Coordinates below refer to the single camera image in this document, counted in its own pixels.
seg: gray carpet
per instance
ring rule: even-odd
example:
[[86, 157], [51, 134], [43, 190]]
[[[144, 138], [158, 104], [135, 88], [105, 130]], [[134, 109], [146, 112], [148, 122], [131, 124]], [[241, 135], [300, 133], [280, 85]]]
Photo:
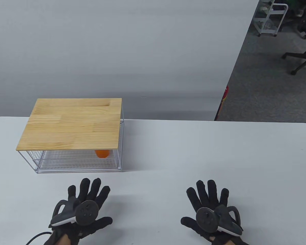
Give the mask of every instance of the gray carpet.
[[218, 120], [306, 123], [306, 67], [290, 75], [304, 60], [281, 56], [303, 53], [306, 40], [291, 27], [277, 37], [256, 36], [251, 26], [229, 80], [229, 93]]

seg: orange object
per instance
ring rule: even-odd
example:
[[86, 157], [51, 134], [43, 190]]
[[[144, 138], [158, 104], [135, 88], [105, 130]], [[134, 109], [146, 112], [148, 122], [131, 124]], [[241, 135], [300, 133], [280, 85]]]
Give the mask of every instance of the orange object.
[[110, 155], [110, 150], [95, 150], [97, 157], [107, 158]]

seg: black glove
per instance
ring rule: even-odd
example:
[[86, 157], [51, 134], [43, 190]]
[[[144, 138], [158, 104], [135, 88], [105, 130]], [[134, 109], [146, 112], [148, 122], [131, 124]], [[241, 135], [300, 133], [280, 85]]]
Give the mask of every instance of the black glove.
[[[223, 204], [227, 207], [228, 204], [228, 196], [229, 196], [229, 191], [228, 189], [222, 189], [221, 195], [220, 195], [220, 201], [218, 201], [217, 197], [217, 191], [216, 191], [216, 184], [214, 180], [209, 180], [208, 181], [208, 192], [209, 195], [206, 193], [205, 190], [205, 185], [203, 181], [199, 180], [196, 182], [196, 187], [197, 187], [197, 192], [198, 196], [196, 194], [196, 191], [194, 188], [190, 187], [187, 189], [186, 193], [187, 196], [195, 210], [197, 212], [198, 209], [201, 207], [207, 207], [209, 209], [214, 210], [217, 206]], [[204, 230], [202, 230], [199, 225], [197, 224], [196, 220], [190, 218], [190, 217], [183, 217], [181, 219], [181, 224], [185, 225], [191, 229], [193, 229], [197, 234], [199, 234], [201, 237], [204, 237], [208, 241], [212, 242], [212, 245], [224, 245], [226, 244], [229, 240], [234, 239], [238, 245], [245, 245], [239, 237], [234, 237], [228, 233], [225, 232], [214, 232], [214, 233], [208, 233]]]
[[[90, 186], [90, 180], [87, 178], [83, 179], [80, 183], [80, 190], [77, 198], [79, 199], [80, 203], [86, 200], [93, 200], [97, 203], [100, 209], [104, 201], [108, 197], [108, 194], [110, 192], [110, 187], [104, 186], [100, 194], [97, 196], [101, 186], [101, 180], [97, 178], [93, 181], [90, 192], [88, 192], [89, 186]], [[69, 186], [68, 199], [70, 197], [75, 197], [75, 196], [76, 196], [76, 187], [74, 185]], [[53, 233], [50, 236], [50, 238], [44, 243], [44, 245], [56, 244], [64, 234], [68, 236], [69, 240], [71, 241], [71, 245], [77, 245], [80, 239], [90, 234], [93, 234], [97, 230], [102, 229], [109, 224], [112, 224], [111, 217], [100, 218], [99, 220], [96, 220], [92, 224], [87, 226], [81, 226], [78, 225], [77, 223], [72, 223], [72, 224], [67, 223], [59, 226], [49, 225], [49, 228], [52, 228]]]

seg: gray wall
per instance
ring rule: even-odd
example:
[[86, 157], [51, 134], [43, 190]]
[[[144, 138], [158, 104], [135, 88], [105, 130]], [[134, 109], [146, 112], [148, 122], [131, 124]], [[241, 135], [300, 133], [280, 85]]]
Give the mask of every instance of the gray wall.
[[256, 4], [0, 0], [0, 116], [122, 97], [125, 118], [213, 120]]

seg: wooden board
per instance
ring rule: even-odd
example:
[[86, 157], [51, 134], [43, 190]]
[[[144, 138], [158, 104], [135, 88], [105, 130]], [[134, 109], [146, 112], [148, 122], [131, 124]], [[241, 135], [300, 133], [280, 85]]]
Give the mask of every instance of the wooden board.
[[117, 149], [121, 99], [38, 99], [17, 151]]

